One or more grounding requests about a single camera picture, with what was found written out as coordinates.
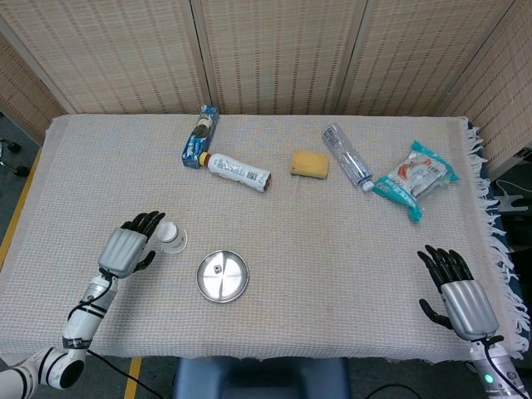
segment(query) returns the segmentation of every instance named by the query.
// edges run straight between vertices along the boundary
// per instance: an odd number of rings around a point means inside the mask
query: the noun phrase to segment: blue box
[[[215,106],[201,106],[201,114],[181,156],[183,165],[189,168],[200,168],[200,155],[209,149],[210,139],[218,123],[219,113]]]

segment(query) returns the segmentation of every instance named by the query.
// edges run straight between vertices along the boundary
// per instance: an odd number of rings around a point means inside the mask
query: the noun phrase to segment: yellow tape
[[[141,363],[142,363],[141,357],[133,357],[131,359],[129,375],[136,378],[137,380],[139,379],[139,375],[140,375]],[[136,396],[136,382],[128,378],[127,385],[126,385],[126,392],[124,393],[124,399],[135,399],[135,396]]]

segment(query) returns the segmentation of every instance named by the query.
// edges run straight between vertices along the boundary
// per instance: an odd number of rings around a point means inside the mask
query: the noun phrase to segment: bottle cap
[[[177,235],[177,226],[170,221],[162,222],[157,226],[155,235],[163,243],[168,243]]]
[[[362,189],[364,190],[365,193],[367,193],[368,191],[370,191],[372,188],[373,188],[374,184],[371,180],[368,180],[368,181],[365,181],[364,183],[362,183]]]
[[[202,152],[199,156],[199,164],[205,166],[205,158],[207,158],[208,152]]]

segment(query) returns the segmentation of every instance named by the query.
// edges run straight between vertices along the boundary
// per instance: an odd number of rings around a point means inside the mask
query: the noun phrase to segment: white bottle
[[[268,188],[272,179],[272,174],[268,170],[255,168],[223,154],[211,155],[204,152],[199,156],[199,164],[207,166],[215,175],[238,181],[260,192]]]

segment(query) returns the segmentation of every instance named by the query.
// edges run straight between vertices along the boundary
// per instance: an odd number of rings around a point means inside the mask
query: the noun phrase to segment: snack bag
[[[407,206],[410,219],[419,222],[423,213],[418,200],[436,187],[459,179],[446,160],[414,141],[408,158],[392,172],[378,179],[373,191],[381,197]]]

